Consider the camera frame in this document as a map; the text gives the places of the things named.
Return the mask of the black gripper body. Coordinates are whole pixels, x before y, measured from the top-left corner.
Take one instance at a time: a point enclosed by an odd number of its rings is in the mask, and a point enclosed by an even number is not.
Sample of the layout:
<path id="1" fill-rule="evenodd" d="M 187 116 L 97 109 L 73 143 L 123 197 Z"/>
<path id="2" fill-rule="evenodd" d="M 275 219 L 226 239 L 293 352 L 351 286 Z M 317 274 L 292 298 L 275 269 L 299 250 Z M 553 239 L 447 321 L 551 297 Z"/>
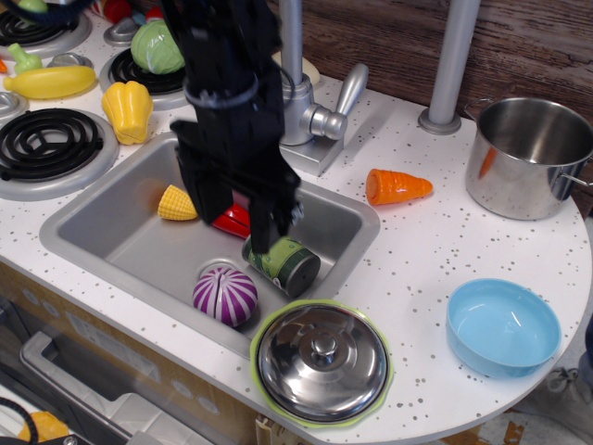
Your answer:
<path id="1" fill-rule="evenodd" d="M 296 195 L 300 178 L 280 152 L 284 135 L 282 75 L 273 69 L 259 79 L 251 97 L 228 108 L 196 106 L 196 122 L 175 121 L 177 158 L 212 169 L 247 200 L 253 196 Z"/>

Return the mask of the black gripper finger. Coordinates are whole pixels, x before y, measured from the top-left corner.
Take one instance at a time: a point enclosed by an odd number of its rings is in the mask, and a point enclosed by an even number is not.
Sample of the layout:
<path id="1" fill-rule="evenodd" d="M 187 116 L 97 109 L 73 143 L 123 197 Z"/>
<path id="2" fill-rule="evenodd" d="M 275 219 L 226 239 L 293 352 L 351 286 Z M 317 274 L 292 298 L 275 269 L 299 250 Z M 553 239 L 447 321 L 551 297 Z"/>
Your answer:
<path id="1" fill-rule="evenodd" d="M 178 163 L 185 189 L 198 216 L 212 225 L 233 205 L 232 189 L 215 171 L 195 159 L 179 155 Z"/>
<path id="2" fill-rule="evenodd" d="M 254 253 L 267 253 L 304 217 L 304 207 L 295 195 L 267 195 L 248 198 L 251 247 Z"/>

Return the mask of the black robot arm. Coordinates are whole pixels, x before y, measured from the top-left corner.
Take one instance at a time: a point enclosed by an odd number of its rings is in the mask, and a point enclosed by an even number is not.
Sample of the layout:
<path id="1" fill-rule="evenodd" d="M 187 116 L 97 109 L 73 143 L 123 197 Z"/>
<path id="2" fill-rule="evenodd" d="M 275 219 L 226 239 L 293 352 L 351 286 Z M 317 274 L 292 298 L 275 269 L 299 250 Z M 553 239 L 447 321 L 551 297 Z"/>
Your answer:
<path id="1" fill-rule="evenodd" d="M 194 121 L 174 121 L 181 176 L 198 215 L 214 223 L 239 194 L 251 246 L 266 253 L 287 235 L 300 179 L 284 160 L 282 75 L 272 54 L 277 18 L 264 1 L 162 1 L 184 59 Z"/>

